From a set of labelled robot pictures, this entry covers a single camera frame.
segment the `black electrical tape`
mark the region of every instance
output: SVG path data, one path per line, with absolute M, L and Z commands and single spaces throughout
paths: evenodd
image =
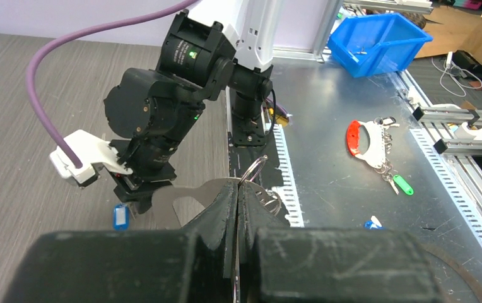
M 473 119 L 471 119 L 467 125 L 472 126 L 475 122 L 477 122 L 481 116 L 477 113 L 477 110 L 469 109 L 468 112 L 473 115 Z

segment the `gray carpet floor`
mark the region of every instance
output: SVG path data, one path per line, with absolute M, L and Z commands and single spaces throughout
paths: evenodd
M 55 230 L 111 230 L 118 202 L 114 182 L 102 179 L 80 190 L 64 182 L 49 162 L 56 147 L 28 104 L 25 68 L 49 39 L 0 35 L 0 300 L 20 259 L 40 235 Z M 65 136 L 84 129 L 114 137 L 103 98 L 130 67 L 154 68 L 160 49 L 137 45 L 72 42 L 49 55 L 37 73 L 37 90 Z M 228 176 L 225 98 L 208 102 L 202 118 L 172 158 L 176 184 L 199 186 Z M 182 223 L 202 208 L 189 200 L 175 205 Z M 132 229 L 153 229 L 151 212 Z
M 434 63 L 442 68 L 443 61 L 439 59 L 442 57 L 435 57 Z M 456 104 L 461 105 L 463 101 L 469 101 L 478 109 L 482 109 L 482 91 L 472 90 L 465 88 L 465 97 L 456 97 L 444 90 L 440 86 L 441 71 L 438 71 L 434 66 L 430 58 L 415 59 L 408 67 L 408 71 L 414 77 L 414 80 L 420 85 L 421 89 L 425 92 L 427 97 L 433 104 Z M 469 85 L 466 80 L 461 80 L 463 84 Z M 453 92 L 461 95 L 462 91 L 458 86 L 446 75 L 444 76 L 442 83 Z

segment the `blue plastic bin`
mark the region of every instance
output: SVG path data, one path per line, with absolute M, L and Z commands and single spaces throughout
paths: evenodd
M 432 37 L 399 13 L 349 17 L 328 40 L 332 58 L 355 78 L 403 71 Z

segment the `red and white key holder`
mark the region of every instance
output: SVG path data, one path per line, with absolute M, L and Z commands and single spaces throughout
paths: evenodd
M 369 135 L 369 147 L 360 153 L 360 127 L 363 126 Z M 366 161 L 375 170 L 383 169 L 387 163 L 386 153 L 391 148 L 391 135 L 385 132 L 391 126 L 399 126 L 393 117 L 376 118 L 374 121 L 361 122 L 354 120 L 347 129 L 347 147 L 354 157 Z

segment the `green key tag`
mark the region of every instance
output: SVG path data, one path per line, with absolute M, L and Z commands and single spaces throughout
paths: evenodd
M 401 177 L 400 175 L 394 175 L 393 176 L 393 181 L 395 182 L 395 184 L 397 184 L 403 191 L 405 194 L 407 194 L 408 196 L 411 196 L 414 194 L 414 189 L 412 188 L 412 186 L 410 186 L 410 184 L 408 184 L 408 182 L 406 182 L 406 180 L 404 180 L 403 177 Z

